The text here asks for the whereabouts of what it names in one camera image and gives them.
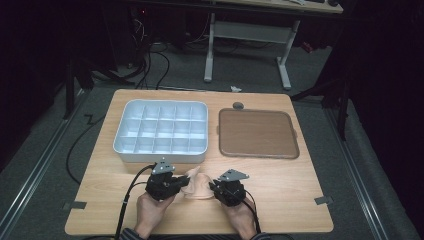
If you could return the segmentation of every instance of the desk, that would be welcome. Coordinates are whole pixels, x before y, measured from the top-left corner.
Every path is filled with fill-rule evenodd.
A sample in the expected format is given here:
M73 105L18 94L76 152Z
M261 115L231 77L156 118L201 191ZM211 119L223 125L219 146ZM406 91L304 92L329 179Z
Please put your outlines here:
M71 235L114 234L123 197L134 175L147 164L125 163L112 145L125 104L132 99L191 100L206 103L209 111L209 145L200 171L212 178L230 168L250 175L242 180L257 203L263 231L268 233L330 232L333 222L325 204L315 198L323 193L315 173L302 131L289 96L284 94L183 92L162 90L118 90L94 147L76 201L85 209L72 209L65 226ZM300 150L295 160L232 158L221 154L218 146L218 113L242 102L246 109L287 112L297 132ZM182 175L195 164L174 164L175 175ZM150 172L140 177L147 180ZM145 185L131 193L123 227L136 223L137 197ZM179 193L154 234L230 234L234 233L216 199L191 200Z
M296 11L315 11L321 13L337 13L340 14L343 12L343 8L340 5L336 7L330 6L327 2L325 3L315 3L315 2L306 2L304 5L289 1L281 0L216 0L217 2L222 3L235 3L235 4L244 4L252 5L259 7L272 7L272 8L282 8L290 9ZM211 21L209 27L209 46L208 53L206 56L206 66L205 66L205 82L212 81L213 73L213 44L215 37L223 38L233 38L233 39L243 39L251 41L262 41L262 42L271 42L285 44L284 51L282 52L281 57L277 57L277 66L280 72L281 82L285 90L291 89L290 79L287 73L286 61L290 53L290 49L293 45L293 41L296 37L296 33L299 27L300 21L295 20L293 26L290 27L273 27L273 26L263 26L255 24L245 24L245 23L233 23L227 21L215 21L215 14L211 14Z

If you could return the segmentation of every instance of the dark background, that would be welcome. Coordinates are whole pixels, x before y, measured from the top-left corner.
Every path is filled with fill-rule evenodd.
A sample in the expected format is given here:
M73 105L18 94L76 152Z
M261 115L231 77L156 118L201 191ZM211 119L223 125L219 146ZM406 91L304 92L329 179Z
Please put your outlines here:
M334 47L317 85L333 79L351 81L350 97L379 161L424 236L423 1L359 0L341 4L344 15L370 22L343 29L337 23L323 26L304 21L295 45L307 42L314 48ZM201 33L207 16L183 10L148 9L147 13L155 20L154 25L146 25L152 38L180 48L189 38L187 32L192 36ZM52 105L66 79L70 56L89 58L110 70L134 61L128 15L124 5L22 0L1 3L1 169L31 126Z

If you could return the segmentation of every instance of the wooden table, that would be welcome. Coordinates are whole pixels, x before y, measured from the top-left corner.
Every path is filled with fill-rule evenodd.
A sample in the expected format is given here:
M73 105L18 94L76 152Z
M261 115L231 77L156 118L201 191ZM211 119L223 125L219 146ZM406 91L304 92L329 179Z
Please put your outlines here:
M84 209L72 209L65 230L71 235L114 234L122 200L134 175L150 163L125 163L112 145L125 104L132 99L201 101L209 111L209 145L200 172L218 178L228 169L249 174L242 180L254 197L263 231L268 233L330 232L333 222L325 204L315 198L323 193L289 96L284 94L117 90L100 131L75 201ZM297 132L300 156L295 160L231 158L218 148L218 112L242 102L245 109L287 112ZM174 164L176 176L195 164ZM140 177L147 180L150 171ZM145 185L135 187L127 206L123 227L136 223L137 197ZM177 195L154 234L234 233L216 199L191 200Z

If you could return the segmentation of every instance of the black tape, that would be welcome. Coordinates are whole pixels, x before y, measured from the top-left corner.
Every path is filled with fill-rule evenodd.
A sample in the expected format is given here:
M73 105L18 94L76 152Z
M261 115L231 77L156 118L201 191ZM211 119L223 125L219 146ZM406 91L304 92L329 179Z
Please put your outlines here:
M329 197L323 196L323 197L315 198L314 200L317 205L321 205L324 203L326 203L327 205L330 205L334 202L331 196Z
M87 206L87 202L72 202L72 203L65 203L63 205L63 210L70 210L70 209L85 209L85 206Z

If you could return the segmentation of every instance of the person's left hand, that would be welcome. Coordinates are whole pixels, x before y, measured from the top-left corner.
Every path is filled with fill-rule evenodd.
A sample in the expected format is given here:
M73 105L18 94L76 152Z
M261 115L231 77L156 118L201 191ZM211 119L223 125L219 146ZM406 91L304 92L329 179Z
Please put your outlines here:
M174 201L175 195L163 201L156 201L147 192L137 200L137 224L134 230L143 239L148 239L153 229L162 221L166 209Z

